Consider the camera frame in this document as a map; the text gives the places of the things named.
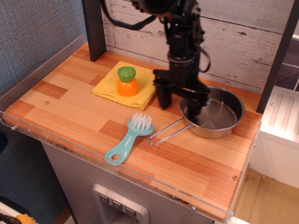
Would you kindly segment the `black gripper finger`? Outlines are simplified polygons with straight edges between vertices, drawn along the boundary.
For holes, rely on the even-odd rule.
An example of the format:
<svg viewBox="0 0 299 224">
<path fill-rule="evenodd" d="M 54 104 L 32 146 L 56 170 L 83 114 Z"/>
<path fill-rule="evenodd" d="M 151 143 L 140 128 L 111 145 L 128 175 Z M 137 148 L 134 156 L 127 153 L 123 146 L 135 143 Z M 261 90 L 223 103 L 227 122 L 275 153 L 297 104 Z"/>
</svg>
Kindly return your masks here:
<svg viewBox="0 0 299 224">
<path fill-rule="evenodd" d="M 189 99 L 188 106 L 188 119 L 191 120 L 200 114 L 201 108 L 206 106 L 207 100 Z"/>
<path fill-rule="evenodd" d="M 171 92 L 169 87 L 162 86 L 161 84 L 155 84 L 157 97 L 159 104 L 163 110 L 168 108 L 171 104 Z"/>
</svg>

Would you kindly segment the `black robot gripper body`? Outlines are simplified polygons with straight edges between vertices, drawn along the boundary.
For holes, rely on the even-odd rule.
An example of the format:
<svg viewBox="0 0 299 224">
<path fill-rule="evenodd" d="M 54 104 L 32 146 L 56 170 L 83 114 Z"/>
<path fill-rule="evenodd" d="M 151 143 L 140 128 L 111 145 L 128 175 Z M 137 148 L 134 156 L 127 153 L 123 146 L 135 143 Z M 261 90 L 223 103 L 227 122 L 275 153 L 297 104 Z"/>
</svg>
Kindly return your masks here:
<svg viewBox="0 0 299 224">
<path fill-rule="evenodd" d="M 210 89 L 198 80 L 199 72 L 207 72 L 210 64 L 202 70 L 199 67 L 200 55 L 190 58 L 177 58 L 169 56 L 169 70 L 153 70 L 155 84 L 169 87 L 171 94 L 186 99 L 207 100 Z"/>
</svg>

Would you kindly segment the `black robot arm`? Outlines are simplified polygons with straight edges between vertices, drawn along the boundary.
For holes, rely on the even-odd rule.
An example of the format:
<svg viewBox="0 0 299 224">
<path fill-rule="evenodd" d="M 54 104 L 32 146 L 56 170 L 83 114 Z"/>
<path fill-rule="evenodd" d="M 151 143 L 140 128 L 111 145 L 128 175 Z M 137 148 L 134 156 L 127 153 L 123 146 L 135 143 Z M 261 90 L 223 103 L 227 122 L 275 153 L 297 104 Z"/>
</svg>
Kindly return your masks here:
<svg viewBox="0 0 299 224">
<path fill-rule="evenodd" d="M 154 70 L 154 85 L 160 106 L 171 104 L 171 94 L 188 100 L 188 118 L 200 114 L 206 106 L 210 89 L 198 80 L 204 31 L 200 8 L 195 0 L 134 0 L 133 6 L 143 13 L 157 16 L 164 25 L 169 45 L 169 70 Z"/>
</svg>

